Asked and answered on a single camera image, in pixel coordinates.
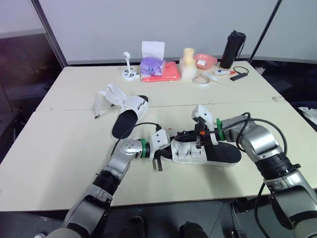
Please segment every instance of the small bowl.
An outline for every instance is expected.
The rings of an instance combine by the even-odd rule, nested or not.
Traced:
[[[196,54],[194,56],[194,60],[196,60],[196,66],[197,68],[201,68],[201,69],[210,69],[211,67],[213,67],[218,59],[213,57],[213,56],[210,56],[210,55],[206,55],[206,54]],[[200,64],[197,64],[197,61],[199,60],[204,60],[206,62],[205,65],[200,65]]]

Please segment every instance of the white wall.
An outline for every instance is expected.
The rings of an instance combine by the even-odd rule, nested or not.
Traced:
[[[30,0],[0,1],[0,38],[45,33]]]
[[[69,64],[141,58],[141,41],[165,41],[165,57],[185,47],[221,56],[232,30],[250,55],[276,0],[40,0]]]
[[[317,63],[317,0],[284,0],[254,59]]]

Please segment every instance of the white tissue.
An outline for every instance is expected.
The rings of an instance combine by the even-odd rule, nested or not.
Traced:
[[[142,57],[153,57],[163,60],[165,42],[142,41]]]

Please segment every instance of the roll of tape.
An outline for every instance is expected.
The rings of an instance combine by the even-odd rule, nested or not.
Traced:
[[[210,83],[210,79],[203,75],[198,75],[193,79],[193,83],[200,86],[207,86]]]

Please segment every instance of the black thermos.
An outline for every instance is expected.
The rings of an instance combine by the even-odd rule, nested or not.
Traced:
[[[222,55],[220,68],[231,68],[234,60],[238,55],[238,51],[242,44],[245,42],[246,38],[246,35],[241,32],[231,32],[231,34],[228,36],[227,45]]]

